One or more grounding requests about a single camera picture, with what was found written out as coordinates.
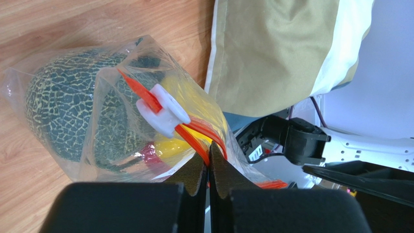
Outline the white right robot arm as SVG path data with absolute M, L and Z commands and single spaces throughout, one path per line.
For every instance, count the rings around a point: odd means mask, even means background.
M 314 177 L 356 192 L 275 189 L 245 152 L 263 139 Z M 267 116 L 230 133 L 227 159 L 213 153 L 209 172 L 214 233 L 411 233 L 414 140 L 378 139 Z

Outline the clear zip top bag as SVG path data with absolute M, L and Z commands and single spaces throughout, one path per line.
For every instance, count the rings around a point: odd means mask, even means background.
M 49 60 L 72 50 L 88 49 L 106 49 L 111 53 L 125 53 L 127 58 L 115 67 L 104 67 L 98 71 L 93 93 L 92 115 L 84 140 L 81 160 L 72 162 L 58 157 L 49 145 L 41 143 L 33 133 L 25 115 L 25 93 L 35 72 L 46 65 Z M 77 182 L 160 183 L 172 176 L 195 155 L 199 155 L 204 164 L 208 165 L 209 148 L 213 143 L 218 145 L 223 157 L 227 159 L 228 136 L 230 133 L 233 134 L 227 122 L 228 133 L 224 143 L 209 124 L 190 117 L 175 98 L 160 84 L 167 76 L 184 79 L 192 78 L 162 46 L 152 37 L 146 35 L 126 42 L 34 54 L 5 70 L 0 91 L 14 112 L 71 180 Z M 174 163 L 169 171 L 159 175 L 152 173 L 143 160 L 122 172 L 99 168 L 94 157 L 94 146 L 100 110 L 106 94 L 110 89 L 115 88 L 119 80 L 125 80 L 129 88 L 138 97 L 135 104 L 127 105 L 128 110 L 136 109 L 139 115 L 154 130 L 154 135 L 150 135 L 145 131 L 139 132 L 139 136 L 146 142 L 146 145 L 149 143 L 154 145 L 154 142 L 161 136 L 172 139 L 177 134 L 192 147 L 194 152 L 184 156 Z M 287 187 L 287 183 L 279 179 L 266 177 L 272 182 L 271 186 L 275 189 Z

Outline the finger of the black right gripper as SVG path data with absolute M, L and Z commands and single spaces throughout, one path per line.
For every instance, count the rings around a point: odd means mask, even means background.
M 328 167 L 304 165 L 302 170 L 357 191 L 414 206 L 414 174 L 409 171 L 362 161 Z

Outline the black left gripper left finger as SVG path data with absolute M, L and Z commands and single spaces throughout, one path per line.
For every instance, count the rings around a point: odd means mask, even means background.
M 206 165 L 193 156 L 161 183 L 72 183 L 55 199 L 42 233 L 201 233 Z

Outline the yellow fake pear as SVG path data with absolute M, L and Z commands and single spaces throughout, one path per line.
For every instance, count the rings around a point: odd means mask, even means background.
M 193 118 L 202 120 L 214 129 L 217 136 L 226 142 L 228 126 L 226 119 L 215 100 L 209 96 L 192 78 L 167 76 L 160 83 L 167 92 Z M 184 156 L 194 152 L 192 147 L 179 135 L 167 139 L 163 136 L 154 142 L 155 154 L 162 162 L 172 166 Z

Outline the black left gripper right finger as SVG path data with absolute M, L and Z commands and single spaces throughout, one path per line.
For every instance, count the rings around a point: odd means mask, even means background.
M 214 233 L 368 233 L 358 202 L 344 191 L 262 189 L 244 177 L 213 143 L 209 151 Z

